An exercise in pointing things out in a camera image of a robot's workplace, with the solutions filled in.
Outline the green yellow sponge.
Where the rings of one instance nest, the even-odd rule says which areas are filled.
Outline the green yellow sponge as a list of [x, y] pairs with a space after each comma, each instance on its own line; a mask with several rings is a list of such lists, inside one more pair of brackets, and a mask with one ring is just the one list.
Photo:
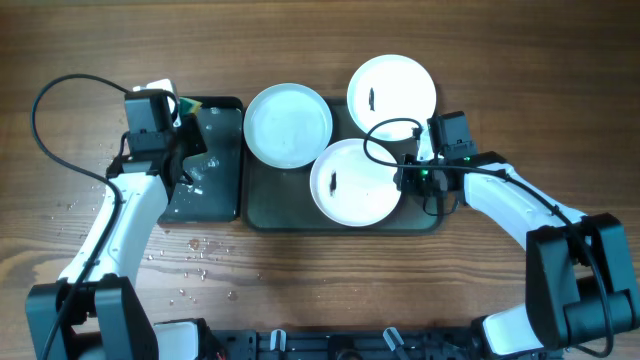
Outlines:
[[202, 107], [202, 103], [186, 97], [179, 99], [179, 115], [187, 116], [190, 114], [197, 115]]

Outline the white plate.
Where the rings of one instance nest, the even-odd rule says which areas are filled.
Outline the white plate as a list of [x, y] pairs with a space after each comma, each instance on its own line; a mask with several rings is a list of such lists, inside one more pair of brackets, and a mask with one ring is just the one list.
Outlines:
[[358, 138], [340, 140], [316, 159], [310, 191], [319, 210], [350, 227], [376, 224], [389, 216], [401, 192], [394, 182], [393, 155], [381, 145]]
[[425, 124], [436, 110], [437, 92], [428, 71], [415, 60], [381, 55], [361, 65], [347, 89], [347, 107], [354, 123], [382, 141], [412, 135], [414, 121]]

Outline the light blue plate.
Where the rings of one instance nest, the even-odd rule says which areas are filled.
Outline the light blue plate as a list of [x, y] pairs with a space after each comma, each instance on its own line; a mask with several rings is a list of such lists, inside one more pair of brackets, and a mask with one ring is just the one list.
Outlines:
[[246, 145], [262, 163], [279, 169], [310, 164], [329, 145], [333, 117], [316, 91], [281, 83], [260, 92], [246, 110]]

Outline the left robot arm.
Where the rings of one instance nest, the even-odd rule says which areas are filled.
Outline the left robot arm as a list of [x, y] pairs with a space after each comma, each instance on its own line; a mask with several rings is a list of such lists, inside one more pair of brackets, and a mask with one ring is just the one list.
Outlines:
[[185, 177], [185, 158], [206, 150], [195, 116], [133, 125], [102, 177], [99, 214], [77, 255], [50, 284], [34, 286], [26, 314], [40, 359], [200, 359], [206, 327], [153, 325], [134, 283], [157, 220]]

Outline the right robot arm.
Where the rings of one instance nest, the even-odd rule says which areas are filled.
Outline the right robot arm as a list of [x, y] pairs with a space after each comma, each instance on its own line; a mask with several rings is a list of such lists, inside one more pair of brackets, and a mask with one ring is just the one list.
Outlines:
[[603, 358], [639, 327], [639, 286], [626, 233], [609, 213], [586, 215], [525, 181], [494, 152], [420, 161], [404, 156], [402, 190], [453, 192], [526, 252], [525, 301], [471, 325], [470, 354], [513, 359], [567, 347]]

